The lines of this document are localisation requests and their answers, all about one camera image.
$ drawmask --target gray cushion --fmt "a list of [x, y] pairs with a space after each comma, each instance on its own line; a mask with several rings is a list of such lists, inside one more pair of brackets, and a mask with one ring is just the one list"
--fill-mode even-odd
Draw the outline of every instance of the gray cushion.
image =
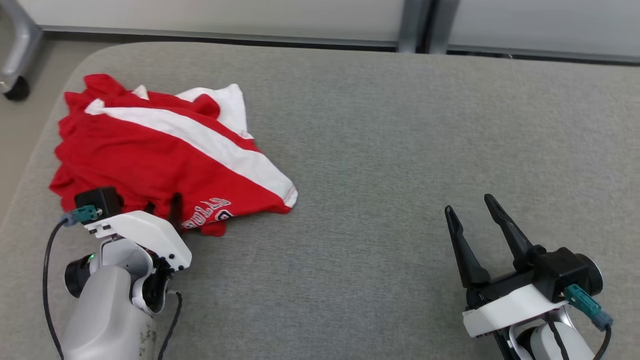
[[[500, 357], [493, 338], [465, 332], [444, 218], [452, 205], [493, 276], [512, 271], [484, 193], [533, 243], [596, 261], [605, 277], [597, 299], [616, 320], [609, 359], [637, 356], [637, 69], [146, 43], [91, 55], [65, 89], [82, 90], [95, 72], [174, 94], [238, 83], [250, 133], [300, 191], [288, 215], [235, 218], [222, 238], [187, 236], [193, 263], [172, 282], [184, 307], [167, 359]], [[0, 232], [3, 359], [56, 356], [40, 281], [61, 213], [47, 186], [66, 112], [59, 100]], [[82, 227], [54, 243], [60, 336], [76, 303], [63, 269], [97, 245]], [[160, 338], [175, 305], [170, 297], [158, 317]], [[573, 319], [597, 350], [603, 334]]]

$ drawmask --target garment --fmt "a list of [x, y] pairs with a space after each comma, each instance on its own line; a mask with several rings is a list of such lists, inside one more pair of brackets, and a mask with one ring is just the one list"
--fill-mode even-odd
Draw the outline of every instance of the garment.
[[85, 77], [86, 90], [67, 92], [60, 120], [61, 161], [50, 189], [65, 211], [77, 193], [115, 186], [124, 211], [166, 218], [182, 194], [182, 225], [221, 236], [221, 220], [258, 211], [288, 213], [298, 192], [247, 132], [244, 100], [233, 84], [179, 95], [127, 91], [105, 74]]

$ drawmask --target metal frame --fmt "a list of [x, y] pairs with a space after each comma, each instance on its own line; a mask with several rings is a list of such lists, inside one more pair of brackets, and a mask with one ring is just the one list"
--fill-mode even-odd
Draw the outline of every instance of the metal frame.
[[427, 21], [434, 2], [438, 0], [404, 0], [402, 23], [396, 51], [415, 53], [427, 35]]
[[42, 30], [22, 9], [17, 0], [0, 0], [0, 7], [13, 23], [15, 38], [0, 74], [0, 90], [8, 92], [31, 61], [42, 38]]
[[460, 0], [434, 0], [425, 43], [428, 54], [446, 54]]
[[336, 46], [336, 47], [395, 47], [395, 41], [384, 40], [351, 40], [339, 38], [304, 38], [304, 37], [284, 37], [271, 35], [245, 35], [230, 33], [206, 33], [197, 31], [178, 30], [153, 30], [153, 29], [125, 29], [125, 28], [91, 28], [85, 26], [58, 26], [43, 25], [42, 30], [51, 33], [78, 33], [78, 34], [105, 34], [105, 35], [134, 35], [149, 37], [169, 37], [169, 38], [190, 38], [190, 39], [210, 39], [221, 41], [237, 42], [258, 42], [275, 44], [296, 44], [312, 46]]
[[584, 62], [611, 63], [611, 64], [640, 64], [638, 56], [588, 54], [588, 53], [564, 53], [561, 51], [530, 50], [530, 49], [507, 49], [502, 47], [484, 47], [472, 45], [449, 45], [448, 50], [466, 51], [470, 53], [486, 54], [510, 54], [516, 56], [530, 56], [539, 60], [567, 59], [568, 61], [582, 60]]

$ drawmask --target caster wheel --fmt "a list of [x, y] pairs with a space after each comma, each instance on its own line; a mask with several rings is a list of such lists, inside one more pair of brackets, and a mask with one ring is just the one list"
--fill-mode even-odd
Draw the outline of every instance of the caster wheel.
[[4, 93], [4, 97], [11, 101], [22, 101], [27, 96], [29, 96], [29, 83], [22, 76], [18, 77], [11, 90]]

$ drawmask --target teal connector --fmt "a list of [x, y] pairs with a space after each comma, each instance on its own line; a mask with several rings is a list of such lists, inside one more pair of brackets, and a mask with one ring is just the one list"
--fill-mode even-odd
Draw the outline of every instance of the teal connector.
[[85, 205], [82, 208], [71, 210], [71, 216], [77, 222], [89, 221], [97, 219], [100, 214], [93, 205]]
[[576, 284], [569, 285], [564, 289], [564, 295], [573, 307], [582, 311], [591, 319], [591, 323], [600, 331], [605, 331], [607, 326], [613, 325], [613, 319], [609, 314], [602, 311], [602, 306], [593, 300], [591, 295], [587, 294], [580, 286]]
[[569, 304], [582, 311], [590, 319], [593, 319], [594, 316], [602, 311], [602, 306], [576, 284], [569, 285], [569, 287], [564, 290], [564, 295]]
[[102, 210], [96, 209], [93, 205], [85, 205], [81, 208], [73, 209], [68, 213], [65, 213], [60, 221], [65, 222], [65, 227], [76, 225], [79, 222], [96, 220], [102, 214]]

